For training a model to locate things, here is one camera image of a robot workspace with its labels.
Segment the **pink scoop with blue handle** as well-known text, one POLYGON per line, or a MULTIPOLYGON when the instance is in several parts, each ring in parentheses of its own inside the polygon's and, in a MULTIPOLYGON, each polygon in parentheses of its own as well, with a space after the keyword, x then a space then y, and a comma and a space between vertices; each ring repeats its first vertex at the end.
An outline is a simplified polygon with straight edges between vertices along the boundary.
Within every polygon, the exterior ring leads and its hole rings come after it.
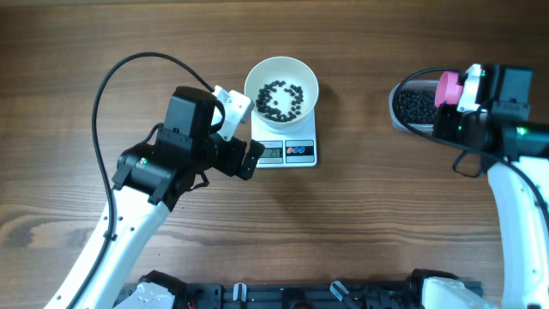
POLYGON ((457 106, 463 93, 460 84, 461 75, 457 72, 445 71, 438 80, 435 92, 434 105, 439 108, 442 105, 457 106))

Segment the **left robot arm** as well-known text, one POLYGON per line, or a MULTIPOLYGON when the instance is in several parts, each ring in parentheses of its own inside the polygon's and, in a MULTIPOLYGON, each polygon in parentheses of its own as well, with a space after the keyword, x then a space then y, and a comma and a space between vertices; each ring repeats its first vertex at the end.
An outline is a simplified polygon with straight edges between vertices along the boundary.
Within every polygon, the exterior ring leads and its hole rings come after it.
POLYGON ((178 199, 208 186, 208 169, 250 179, 264 147, 234 133, 253 108, 249 97, 234 90, 177 88, 164 122, 118 158, 102 216, 48 307, 112 307, 178 199))

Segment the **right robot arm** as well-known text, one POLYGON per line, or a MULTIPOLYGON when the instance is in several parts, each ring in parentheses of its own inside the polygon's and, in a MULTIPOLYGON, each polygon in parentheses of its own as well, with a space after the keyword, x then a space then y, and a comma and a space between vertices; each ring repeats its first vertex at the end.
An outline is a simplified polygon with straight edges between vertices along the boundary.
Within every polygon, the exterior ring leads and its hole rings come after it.
POLYGON ((497 205, 503 308, 548 306, 548 126, 530 121, 533 71, 508 64, 440 68, 426 139, 479 155, 497 205))

